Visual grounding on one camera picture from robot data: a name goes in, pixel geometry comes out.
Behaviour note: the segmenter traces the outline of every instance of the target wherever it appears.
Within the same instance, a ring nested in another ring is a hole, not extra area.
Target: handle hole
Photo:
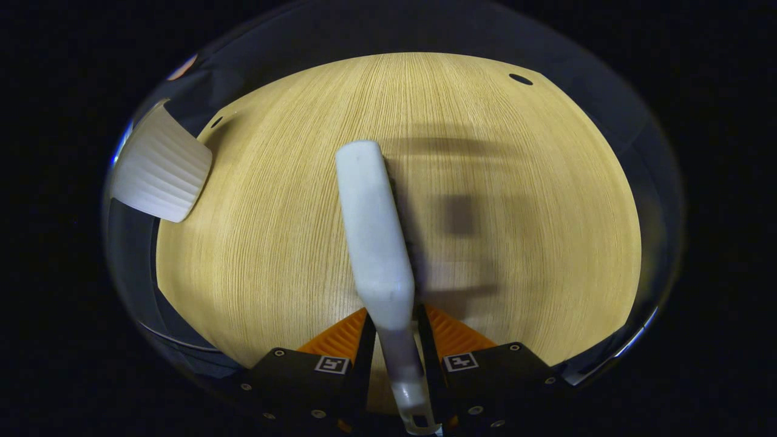
[[[534,83],[532,83],[531,80],[526,79],[524,76],[517,75],[515,73],[510,73],[510,77],[519,81],[520,83],[524,83],[526,85],[534,85]]]

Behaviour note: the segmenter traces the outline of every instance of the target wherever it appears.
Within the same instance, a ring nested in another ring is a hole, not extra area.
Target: wooden table
[[[236,100],[199,139],[213,169],[191,215],[159,226],[159,288],[246,367],[362,307],[334,165],[358,139],[388,161],[422,301],[549,365],[631,310],[631,190],[594,124],[537,72],[452,54],[338,61]],[[390,393],[377,344],[368,409],[395,412]]]

